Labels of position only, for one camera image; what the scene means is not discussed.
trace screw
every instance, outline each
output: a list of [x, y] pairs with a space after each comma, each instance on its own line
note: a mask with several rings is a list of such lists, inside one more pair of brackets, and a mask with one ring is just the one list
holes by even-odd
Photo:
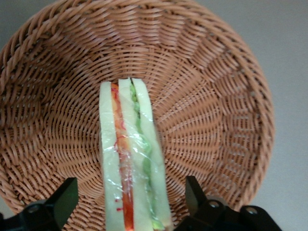
[[213, 208], [218, 208], [219, 207], [219, 204], [216, 201], [210, 201], [209, 204]]
[[247, 212], [250, 213], [251, 215], [255, 215], [257, 214], [258, 212], [256, 211], [255, 208], [252, 208], [252, 207], [247, 207], [246, 208]]

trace wrapped sandwich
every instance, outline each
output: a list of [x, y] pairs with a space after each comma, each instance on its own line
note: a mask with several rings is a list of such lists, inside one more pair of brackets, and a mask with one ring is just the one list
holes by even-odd
[[146, 85], [134, 78], [103, 82], [99, 110], [106, 230], [173, 230]]

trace cling film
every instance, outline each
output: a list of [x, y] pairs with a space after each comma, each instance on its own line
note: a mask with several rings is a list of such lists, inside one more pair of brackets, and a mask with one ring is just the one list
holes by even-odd
[[172, 230], [164, 160], [142, 80], [101, 84], [100, 124], [106, 230]]

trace plastic wrap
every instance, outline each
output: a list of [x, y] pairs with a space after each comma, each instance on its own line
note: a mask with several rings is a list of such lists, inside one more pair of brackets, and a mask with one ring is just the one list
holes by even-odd
[[172, 230], [164, 158], [142, 80], [101, 84], [100, 124], [106, 230]]

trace basket weave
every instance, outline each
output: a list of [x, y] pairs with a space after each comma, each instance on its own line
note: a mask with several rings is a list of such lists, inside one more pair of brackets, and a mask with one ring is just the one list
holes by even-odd
[[99, 86], [143, 78], [153, 103], [174, 223], [185, 176], [239, 209], [256, 194], [273, 145], [271, 96], [241, 38], [186, 0], [61, 0], [0, 54], [0, 194], [19, 212], [78, 177], [65, 230], [104, 230]]

